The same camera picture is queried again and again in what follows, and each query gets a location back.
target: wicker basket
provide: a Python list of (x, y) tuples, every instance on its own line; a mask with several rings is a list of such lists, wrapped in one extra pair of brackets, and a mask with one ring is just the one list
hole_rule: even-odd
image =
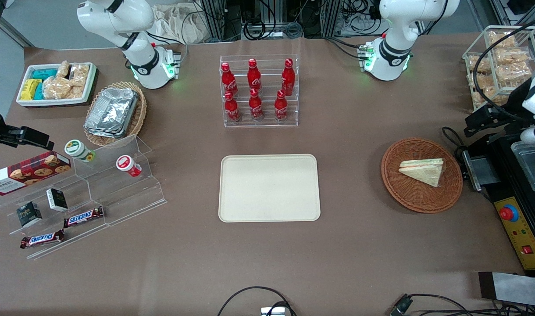
[[(439, 186), (412, 179), (398, 171), (404, 160), (443, 158)], [(392, 144), (382, 157), (381, 175), (388, 192), (402, 205), (421, 213), (452, 207), (462, 193), (462, 174), (454, 157), (442, 146), (423, 138), (406, 138)]]
[[(139, 132), (141, 132), (141, 128), (143, 127), (145, 116), (147, 115), (147, 100), (145, 99), (145, 95), (141, 91), (141, 88), (139, 88), (136, 84), (133, 84), (131, 82), (117, 82), (117, 83), (110, 84), (105, 89), (107, 88), (119, 88), (119, 89), (129, 88), (139, 94), (136, 108), (135, 108), (135, 111), (133, 112), (133, 116), (131, 117), (131, 122), (129, 124), (129, 127), (127, 128), (127, 135), (125, 136), (127, 137), (131, 135), (139, 134)], [(90, 115), (90, 112), (93, 110), (96, 99), (100, 96), (102, 91), (103, 89), (100, 92), (98, 92), (98, 95), (93, 99), (90, 105), (89, 111), (86, 114), (87, 118)], [(97, 144), (98, 146), (106, 146), (108, 144), (111, 144), (119, 140), (119, 138), (95, 136), (95, 135), (90, 134), (87, 130), (85, 130), (85, 134), (92, 144)]]

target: red button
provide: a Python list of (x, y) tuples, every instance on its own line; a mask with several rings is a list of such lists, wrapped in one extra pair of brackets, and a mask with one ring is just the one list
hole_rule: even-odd
[(504, 220), (512, 220), (514, 217), (514, 213), (511, 208), (506, 207), (503, 207), (501, 210), (499, 210), (499, 215)]
[(526, 254), (526, 255), (532, 254), (531, 246), (523, 246), (523, 253)]

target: red emergency stop button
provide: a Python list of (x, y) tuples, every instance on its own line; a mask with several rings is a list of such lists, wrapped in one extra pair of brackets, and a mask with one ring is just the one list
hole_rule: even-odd
[(523, 253), (526, 254), (526, 255), (532, 254), (531, 246), (523, 246)]
[(499, 216), (504, 220), (516, 222), (519, 219), (519, 212), (517, 212), (515, 206), (506, 204), (499, 210)]

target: coca-cola bottle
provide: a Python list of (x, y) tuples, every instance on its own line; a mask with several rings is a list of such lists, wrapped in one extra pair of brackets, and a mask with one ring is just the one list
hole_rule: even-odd
[(285, 122), (287, 120), (287, 100), (285, 100), (285, 92), (279, 90), (277, 98), (275, 99), (275, 120), (277, 122)]
[(293, 60), (287, 58), (285, 60), (285, 69), (281, 74), (281, 88), (286, 96), (293, 94), (293, 86), (295, 85), (295, 71), (293, 70)]
[(262, 100), (258, 96), (259, 91), (256, 88), (250, 89), (250, 114), (254, 122), (259, 122), (264, 119), (264, 111), (262, 110)]
[(225, 92), (225, 112), (227, 113), (227, 118), (231, 122), (240, 122), (242, 117), (238, 111), (238, 104), (233, 98), (231, 91)]
[(262, 94), (262, 74), (260, 74), (254, 58), (248, 60), (248, 85), (250, 89), (258, 90), (259, 95)]
[(238, 96), (238, 87), (236, 86), (236, 78), (231, 71), (231, 67), (228, 62), (223, 62), (221, 64), (221, 70), (223, 70), (223, 76), (221, 76), (221, 81), (223, 82), (223, 87), (225, 92), (232, 92), (233, 97)]

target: brown tablecloth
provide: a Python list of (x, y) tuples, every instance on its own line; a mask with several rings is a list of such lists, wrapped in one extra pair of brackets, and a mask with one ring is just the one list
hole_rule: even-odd
[[(404, 292), (444, 294), (471, 307), (477, 271), (520, 272), (494, 208), (466, 188), (450, 210), (410, 212), (386, 192), (380, 161), (396, 140), (421, 136), (448, 146), (471, 100), (460, 57), (476, 34), (422, 36), (402, 76), (380, 82), (324, 40), (191, 46), (179, 80), (145, 90), (139, 135), (168, 203), (29, 261), (0, 215), (0, 315), (215, 315), (236, 290), (269, 286), (301, 315), (382, 315)], [(366, 39), (352, 42), (362, 43)], [(298, 128), (223, 127), (219, 57), (298, 53)], [(28, 49), (25, 64), (91, 61), (97, 90), (134, 81), (117, 49)], [(87, 107), (27, 110), (7, 123), (51, 135), (55, 148), (84, 139)], [(43, 152), (0, 145), (0, 167)], [(315, 222), (234, 223), (218, 218), (220, 162), (229, 154), (313, 154), (322, 214)], [(225, 315), (258, 315), (275, 295), (236, 297)], [(418, 300), (417, 308), (452, 308)]]

